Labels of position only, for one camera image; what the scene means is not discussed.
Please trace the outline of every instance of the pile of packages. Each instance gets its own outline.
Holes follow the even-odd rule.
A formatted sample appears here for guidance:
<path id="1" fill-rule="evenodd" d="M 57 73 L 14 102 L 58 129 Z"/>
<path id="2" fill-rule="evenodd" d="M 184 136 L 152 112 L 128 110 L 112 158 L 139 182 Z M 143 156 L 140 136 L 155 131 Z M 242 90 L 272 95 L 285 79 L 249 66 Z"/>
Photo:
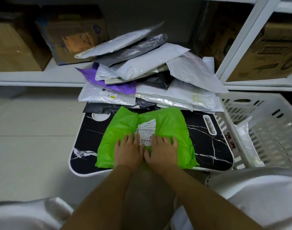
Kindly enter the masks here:
<path id="1" fill-rule="evenodd" d="M 78 100 L 186 110 L 224 111 L 217 93 L 228 92 L 214 74 L 213 58 L 167 43 L 167 35 L 149 36 L 163 23 L 121 35 L 75 55 L 90 58 L 91 69 L 78 69 L 87 79 Z"/>

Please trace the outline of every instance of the gray plastic mailer bag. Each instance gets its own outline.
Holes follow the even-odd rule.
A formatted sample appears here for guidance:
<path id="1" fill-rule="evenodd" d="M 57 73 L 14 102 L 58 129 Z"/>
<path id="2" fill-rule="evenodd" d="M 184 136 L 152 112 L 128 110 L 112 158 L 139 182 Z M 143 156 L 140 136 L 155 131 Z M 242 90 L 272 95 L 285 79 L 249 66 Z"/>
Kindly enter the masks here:
<path id="1" fill-rule="evenodd" d="M 167 34 L 160 34 L 157 36 L 153 36 L 149 39 L 141 40 L 137 42 L 136 44 L 131 45 L 127 48 L 123 48 L 121 50 L 118 50 L 109 54 L 98 56 L 92 61 L 110 67 L 111 65 L 117 64 L 119 62 L 130 60 L 135 57 L 141 56 L 159 47 L 166 41 L 167 41 Z"/>

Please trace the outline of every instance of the black marble tray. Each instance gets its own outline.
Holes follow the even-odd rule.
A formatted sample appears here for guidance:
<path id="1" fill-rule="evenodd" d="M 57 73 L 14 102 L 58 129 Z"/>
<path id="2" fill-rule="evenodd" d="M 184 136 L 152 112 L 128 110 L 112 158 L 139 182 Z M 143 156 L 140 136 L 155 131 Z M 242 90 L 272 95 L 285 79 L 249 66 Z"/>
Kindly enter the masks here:
<path id="1" fill-rule="evenodd" d="M 150 110 L 131 109 L 131 111 L 144 113 Z M 92 118 L 91 113 L 85 113 L 69 159 L 70 169 L 76 175 L 88 177 L 109 170 L 95 166 L 97 161 L 95 154 L 114 114 L 114 112 L 111 112 L 108 119 L 99 122 Z M 185 110 L 182 110 L 182 114 L 186 120 L 190 138 L 195 149 L 196 160 L 200 165 L 194 169 L 220 172 L 231 169 L 234 164 L 234 158 L 214 115 Z M 217 135 L 213 136 L 209 134 L 203 115 L 209 115 L 211 117 Z M 74 150 L 79 152 L 80 155 L 91 155 L 77 157 Z"/>

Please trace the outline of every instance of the white plastic basket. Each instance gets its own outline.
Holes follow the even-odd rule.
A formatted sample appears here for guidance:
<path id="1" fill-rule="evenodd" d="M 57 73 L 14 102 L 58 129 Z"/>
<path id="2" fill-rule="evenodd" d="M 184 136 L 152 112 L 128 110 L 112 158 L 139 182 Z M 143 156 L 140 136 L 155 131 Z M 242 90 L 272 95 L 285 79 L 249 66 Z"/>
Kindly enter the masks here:
<path id="1" fill-rule="evenodd" d="M 292 106 L 281 94 L 229 92 L 220 97 L 234 124 L 253 116 L 249 135 L 265 166 L 292 168 Z M 246 153 L 233 151 L 234 169 L 253 167 Z"/>

